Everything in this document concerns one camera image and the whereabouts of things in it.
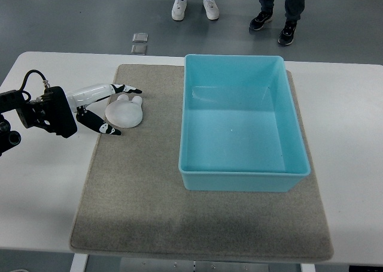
white sneaker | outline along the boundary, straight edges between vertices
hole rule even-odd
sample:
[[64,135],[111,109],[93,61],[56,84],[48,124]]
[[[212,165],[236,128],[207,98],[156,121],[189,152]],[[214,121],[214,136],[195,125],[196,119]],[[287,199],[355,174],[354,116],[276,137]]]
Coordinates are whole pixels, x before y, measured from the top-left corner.
[[217,4],[214,0],[203,0],[203,6],[206,10],[206,16],[210,20],[218,19],[220,16],[220,11],[218,10]]
[[173,9],[172,9],[172,18],[177,21],[181,21],[185,17],[187,1],[175,0]]

black sneaker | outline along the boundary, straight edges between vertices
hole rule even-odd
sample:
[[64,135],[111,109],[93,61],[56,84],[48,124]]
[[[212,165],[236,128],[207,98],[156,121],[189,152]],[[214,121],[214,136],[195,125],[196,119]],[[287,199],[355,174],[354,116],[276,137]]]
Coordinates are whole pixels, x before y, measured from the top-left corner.
[[272,18],[273,18],[273,13],[267,13],[265,11],[261,11],[258,14],[258,16],[250,22],[249,28],[254,31],[259,31],[260,29],[262,29],[263,25],[266,22],[271,22]]
[[294,32],[296,27],[296,22],[286,22],[285,28],[281,31],[281,34],[279,35],[278,43],[282,44],[283,46],[289,46],[291,43],[293,43]]

blue plastic bin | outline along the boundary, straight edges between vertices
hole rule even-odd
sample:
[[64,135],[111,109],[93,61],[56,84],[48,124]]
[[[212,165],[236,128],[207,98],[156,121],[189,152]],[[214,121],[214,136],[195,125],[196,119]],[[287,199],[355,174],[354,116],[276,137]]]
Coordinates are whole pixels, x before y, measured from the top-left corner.
[[283,58],[186,56],[179,169],[199,191],[286,192],[309,175]]

robotic arm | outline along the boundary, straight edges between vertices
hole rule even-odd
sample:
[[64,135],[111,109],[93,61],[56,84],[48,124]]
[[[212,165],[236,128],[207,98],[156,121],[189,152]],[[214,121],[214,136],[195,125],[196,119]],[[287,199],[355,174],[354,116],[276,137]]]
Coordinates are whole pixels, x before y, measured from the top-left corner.
[[[45,90],[44,94],[36,100],[31,100],[31,95],[24,88],[28,77],[34,72],[41,76]],[[141,90],[124,84],[97,84],[65,93],[59,86],[50,87],[41,72],[29,71],[19,90],[0,93],[0,156],[2,152],[18,145],[21,141],[20,134],[10,130],[10,123],[2,115],[3,112],[13,109],[16,109],[25,128],[36,126],[47,132],[55,132],[56,135],[64,138],[72,136],[77,131],[72,113],[76,113],[78,122],[96,132],[121,135],[121,131],[86,109],[94,102],[121,92],[142,93]]]
[[124,84],[96,84],[66,93],[66,98],[71,111],[77,114],[78,122],[99,133],[121,135],[121,131],[105,123],[102,118],[86,109],[89,104],[120,92],[142,93],[141,90]]

black cable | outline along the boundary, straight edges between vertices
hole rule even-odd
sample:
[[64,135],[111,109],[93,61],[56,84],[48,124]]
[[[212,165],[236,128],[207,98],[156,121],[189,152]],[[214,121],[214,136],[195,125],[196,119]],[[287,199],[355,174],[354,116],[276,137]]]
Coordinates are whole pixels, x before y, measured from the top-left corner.
[[32,70],[28,71],[28,72],[26,73],[26,75],[24,76],[23,84],[22,84],[22,86],[20,87],[19,90],[24,91],[24,88],[25,88],[26,82],[27,82],[27,80],[28,80],[28,77],[29,77],[32,73],[37,73],[38,75],[41,76],[42,80],[46,80],[45,76],[44,76],[41,72],[39,72],[38,70],[32,69]]
[[28,91],[21,90],[21,92],[22,92],[22,93],[25,93],[25,94],[28,96],[28,98],[27,98],[27,100],[25,101],[25,103],[29,102],[29,101],[32,99],[32,97],[31,97],[31,95],[30,95],[30,93],[29,93]]

